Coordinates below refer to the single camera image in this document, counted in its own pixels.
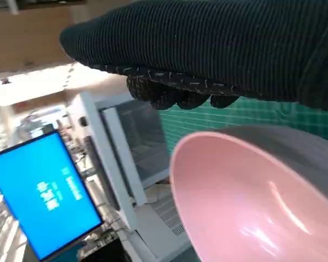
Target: wooden wall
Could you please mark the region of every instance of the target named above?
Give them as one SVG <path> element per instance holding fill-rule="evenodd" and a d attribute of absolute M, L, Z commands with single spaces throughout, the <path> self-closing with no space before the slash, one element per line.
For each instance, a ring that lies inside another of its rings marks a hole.
<path fill-rule="evenodd" d="M 69 62 L 58 36 L 70 24 L 68 7 L 0 11 L 0 73 Z"/>

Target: vent grille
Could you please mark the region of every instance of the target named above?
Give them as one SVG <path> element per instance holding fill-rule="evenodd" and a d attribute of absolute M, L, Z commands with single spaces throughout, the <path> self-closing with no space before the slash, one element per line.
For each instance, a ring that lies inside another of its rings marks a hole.
<path fill-rule="evenodd" d="M 185 232 L 185 228 L 182 225 L 175 207 L 174 199 L 171 195 L 162 198 L 159 202 L 154 203 L 151 206 L 176 236 Z"/>

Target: glove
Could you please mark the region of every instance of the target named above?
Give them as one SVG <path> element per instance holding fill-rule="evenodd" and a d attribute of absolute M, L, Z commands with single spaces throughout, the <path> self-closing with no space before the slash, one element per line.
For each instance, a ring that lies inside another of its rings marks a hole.
<path fill-rule="evenodd" d="M 148 0 L 65 29 L 74 60 L 134 98 L 192 109 L 239 96 L 328 110 L 328 0 Z"/>

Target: cutting mat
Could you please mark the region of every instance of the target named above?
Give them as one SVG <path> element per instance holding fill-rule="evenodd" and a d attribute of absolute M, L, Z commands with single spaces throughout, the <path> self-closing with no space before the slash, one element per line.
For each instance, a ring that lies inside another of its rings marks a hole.
<path fill-rule="evenodd" d="M 328 112 L 298 103 L 239 98 L 224 109 L 212 108 L 210 102 L 206 102 L 193 110 L 173 106 L 160 111 L 160 116 L 170 151 L 182 137 L 192 132 L 250 124 L 289 126 L 328 139 Z"/>

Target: monitor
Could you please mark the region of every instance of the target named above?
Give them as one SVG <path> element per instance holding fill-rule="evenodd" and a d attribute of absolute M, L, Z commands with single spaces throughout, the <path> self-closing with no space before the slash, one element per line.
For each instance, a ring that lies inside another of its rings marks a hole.
<path fill-rule="evenodd" d="M 57 131 L 0 152 L 0 192 L 39 260 L 102 224 Z"/>

